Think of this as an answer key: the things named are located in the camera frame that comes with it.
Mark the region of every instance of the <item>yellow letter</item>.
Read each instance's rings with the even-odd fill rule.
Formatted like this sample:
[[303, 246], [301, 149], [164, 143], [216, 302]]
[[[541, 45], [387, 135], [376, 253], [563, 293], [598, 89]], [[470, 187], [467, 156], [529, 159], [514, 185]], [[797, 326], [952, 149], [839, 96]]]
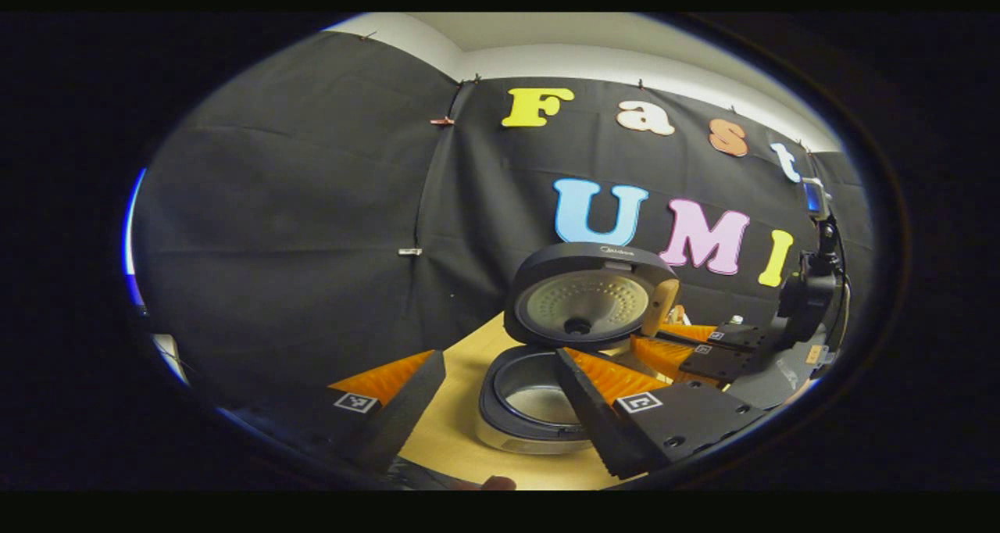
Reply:
[[621, 102], [618, 103], [618, 109], [624, 109], [618, 113], [618, 124], [622, 127], [633, 131], [653, 131], [664, 137], [674, 134], [674, 127], [670, 126], [667, 112], [661, 106], [649, 102]]
[[767, 262], [767, 269], [764, 270], [764, 273], [757, 277], [757, 283], [765, 284], [768, 287], [777, 287], [781, 284], [781, 268], [785, 265], [788, 249], [792, 247], [795, 238], [786, 231], [772, 231], [771, 238], [774, 240], [771, 259]]
[[[574, 96], [565, 88], [514, 88], [507, 92], [514, 96], [514, 103], [510, 106], [510, 116], [500, 121], [504, 127], [545, 127], [548, 121], [538, 115], [538, 110], [554, 116], [559, 113], [559, 99], [572, 102]], [[543, 99], [542, 95], [552, 96]]]

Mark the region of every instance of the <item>open lid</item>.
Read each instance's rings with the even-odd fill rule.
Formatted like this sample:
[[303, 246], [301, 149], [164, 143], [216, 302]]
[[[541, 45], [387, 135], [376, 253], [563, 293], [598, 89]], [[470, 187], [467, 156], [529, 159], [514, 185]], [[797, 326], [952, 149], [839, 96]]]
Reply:
[[515, 273], [504, 329], [525, 344], [610, 349], [642, 326], [657, 307], [655, 288], [676, 277], [644, 249], [584, 241], [550, 245]]

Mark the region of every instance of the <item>pink letter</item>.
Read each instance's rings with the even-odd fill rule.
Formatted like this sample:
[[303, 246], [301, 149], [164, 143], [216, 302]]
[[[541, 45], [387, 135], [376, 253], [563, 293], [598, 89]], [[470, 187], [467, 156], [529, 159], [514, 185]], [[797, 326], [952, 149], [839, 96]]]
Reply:
[[673, 199], [670, 208], [674, 210], [674, 233], [670, 245], [661, 252], [660, 258], [671, 266], [683, 266], [687, 262], [685, 244], [690, 242], [691, 259], [695, 268], [715, 252], [708, 263], [708, 270], [718, 274], [736, 274], [739, 266], [736, 258], [743, 241], [743, 230], [750, 224], [750, 217], [735, 210], [727, 210], [715, 227], [708, 230], [705, 213], [697, 202], [688, 199]]

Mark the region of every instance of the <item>letter u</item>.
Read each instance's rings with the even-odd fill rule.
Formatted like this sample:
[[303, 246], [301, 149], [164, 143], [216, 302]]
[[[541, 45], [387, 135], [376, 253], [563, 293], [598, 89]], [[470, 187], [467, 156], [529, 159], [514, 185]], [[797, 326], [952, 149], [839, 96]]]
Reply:
[[587, 226], [590, 217], [590, 201], [601, 192], [601, 185], [587, 180], [556, 181], [559, 191], [559, 205], [556, 206], [556, 234], [563, 241], [593, 241], [597, 244], [627, 245], [635, 237], [639, 224], [639, 204], [649, 197], [649, 191], [632, 185], [615, 185], [611, 195], [618, 198], [618, 220], [614, 230], [596, 233]]

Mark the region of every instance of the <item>wooden handle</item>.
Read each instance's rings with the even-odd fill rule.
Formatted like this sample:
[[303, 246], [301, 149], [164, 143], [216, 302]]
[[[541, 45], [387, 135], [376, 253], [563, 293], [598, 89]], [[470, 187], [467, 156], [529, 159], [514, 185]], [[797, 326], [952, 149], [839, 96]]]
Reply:
[[668, 279], [657, 284], [653, 290], [653, 300], [646, 311], [646, 318], [642, 321], [643, 336], [655, 336], [660, 330], [660, 324], [670, 312], [670, 307], [674, 306], [674, 299], [677, 298], [680, 286], [681, 283], [676, 279]]

